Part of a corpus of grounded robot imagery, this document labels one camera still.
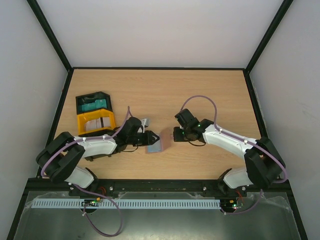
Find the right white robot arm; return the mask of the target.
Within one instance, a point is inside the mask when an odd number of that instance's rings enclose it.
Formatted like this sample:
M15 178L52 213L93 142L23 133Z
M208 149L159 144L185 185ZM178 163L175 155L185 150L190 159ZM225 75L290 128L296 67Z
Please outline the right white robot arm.
M281 174L286 175L285 162L268 137L249 138L225 130L211 120L199 121L187 108L177 113L175 119L179 123L173 129L175 142L199 141L218 146L244 160L244 167L231 168L221 175L218 191L222 195L229 196L236 188L248 185L264 190L277 182Z

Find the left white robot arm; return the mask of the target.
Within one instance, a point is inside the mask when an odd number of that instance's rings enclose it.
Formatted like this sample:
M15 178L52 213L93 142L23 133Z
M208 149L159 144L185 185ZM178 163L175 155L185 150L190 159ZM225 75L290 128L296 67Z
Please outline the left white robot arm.
M97 177L88 168L79 167L81 159L112 156L123 152L128 145L133 147L151 146L160 137L136 117L129 117L115 130L106 130L102 135L73 136L62 132L36 157L41 176L54 184L67 182L83 189L88 188Z

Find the brown leather card holder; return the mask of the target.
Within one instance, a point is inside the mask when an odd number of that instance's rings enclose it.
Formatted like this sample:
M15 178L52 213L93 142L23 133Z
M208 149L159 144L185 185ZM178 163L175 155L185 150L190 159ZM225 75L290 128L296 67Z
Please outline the brown leather card holder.
M173 130L171 128L163 129L157 136L159 140L156 143L145 147L146 154L161 153L172 146Z

